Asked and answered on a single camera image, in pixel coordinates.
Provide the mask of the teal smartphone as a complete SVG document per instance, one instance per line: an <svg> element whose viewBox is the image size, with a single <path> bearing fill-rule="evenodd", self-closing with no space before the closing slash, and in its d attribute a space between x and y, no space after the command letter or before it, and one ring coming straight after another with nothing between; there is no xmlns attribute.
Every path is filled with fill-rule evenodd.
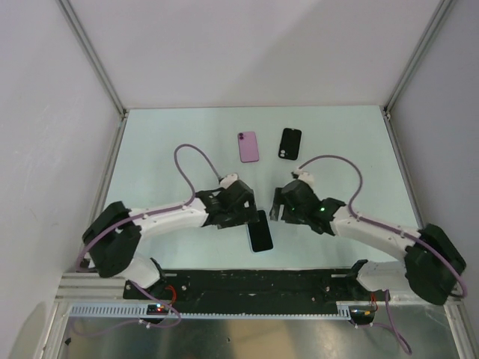
<svg viewBox="0 0 479 359"><path fill-rule="evenodd" d="M259 210L257 213L259 221L247 224L251 250L254 253L270 251L273 249L273 241L266 212Z"/></svg>

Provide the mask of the black phone case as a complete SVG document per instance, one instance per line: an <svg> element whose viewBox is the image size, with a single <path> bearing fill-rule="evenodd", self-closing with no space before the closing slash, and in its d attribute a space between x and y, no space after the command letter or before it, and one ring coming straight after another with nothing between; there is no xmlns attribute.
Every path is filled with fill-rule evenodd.
<svg viewBox="0 0 479 359"><path fill-rule="evenodd" d="M299 157L302 131L299 129L284 128L278 149L278 157L296 161Z"/></svg>

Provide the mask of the pink smartphone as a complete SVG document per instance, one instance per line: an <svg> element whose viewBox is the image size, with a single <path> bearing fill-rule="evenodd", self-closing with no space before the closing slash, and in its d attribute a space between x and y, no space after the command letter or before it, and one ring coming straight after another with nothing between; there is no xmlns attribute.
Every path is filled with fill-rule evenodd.
<svg viewBox="0 0 479 359"><path fill-rule="evenodd" d="M237 136L239 158L242 163L253 163L260 160L257 136L255 132L240 132Z"/></svg>

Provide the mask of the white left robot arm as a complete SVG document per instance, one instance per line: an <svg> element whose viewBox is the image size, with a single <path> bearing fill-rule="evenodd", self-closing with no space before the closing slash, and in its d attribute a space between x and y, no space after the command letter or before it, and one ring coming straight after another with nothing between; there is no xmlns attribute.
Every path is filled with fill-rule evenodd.
<svg viewBox="0 0 479 359"><path fill-rule="evenodd" d="M82 235L85 249L102 278L121 276L149 298L166 288L161 266L138 252L144 240L187 228L238 227L259 221L254 191L245 182L223 179L219 188L194 193L186 203L128 209L111 203Z"/></svg>

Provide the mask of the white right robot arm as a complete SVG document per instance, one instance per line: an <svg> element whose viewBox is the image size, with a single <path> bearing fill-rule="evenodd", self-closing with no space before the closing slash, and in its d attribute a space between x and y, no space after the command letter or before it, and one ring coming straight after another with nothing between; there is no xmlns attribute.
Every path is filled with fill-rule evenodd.
<svg viewBox="0 0 479 359"><path fill-rule="evenodd" d="M269 217L306 225L319 235L356 240L388 254L405 266L410 289L430 304L443 305L466 269L466 261L441 227L427 224L416 230L380 223L355 214L343 201L319 199L300 179L275 189Z"/></svg>

